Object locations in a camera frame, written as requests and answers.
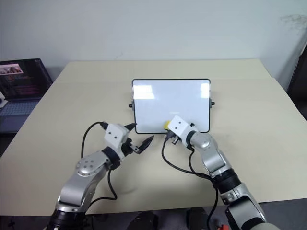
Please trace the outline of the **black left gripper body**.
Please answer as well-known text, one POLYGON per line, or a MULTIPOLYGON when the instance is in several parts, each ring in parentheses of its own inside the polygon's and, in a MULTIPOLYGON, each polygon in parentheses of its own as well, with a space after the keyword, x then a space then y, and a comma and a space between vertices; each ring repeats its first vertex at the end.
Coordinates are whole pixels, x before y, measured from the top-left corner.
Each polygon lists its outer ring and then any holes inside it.
POLYGON ((141 154, 141 149, 132 144, 132 139, 127 138, 121 146, 121 151, 125 157, 134 153, 141 154))

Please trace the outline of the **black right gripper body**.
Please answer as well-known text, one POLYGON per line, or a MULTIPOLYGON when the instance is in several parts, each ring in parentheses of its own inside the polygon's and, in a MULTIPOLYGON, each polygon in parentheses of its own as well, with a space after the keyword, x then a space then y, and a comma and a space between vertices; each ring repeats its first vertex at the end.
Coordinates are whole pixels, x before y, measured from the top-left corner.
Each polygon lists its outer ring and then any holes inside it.
POLYGON ((177 142, 180 140, 180 137, 176 135, 173 131, 168 130, 165 136, 165 142, 171 141, 173 145, 176 145, 177 142))

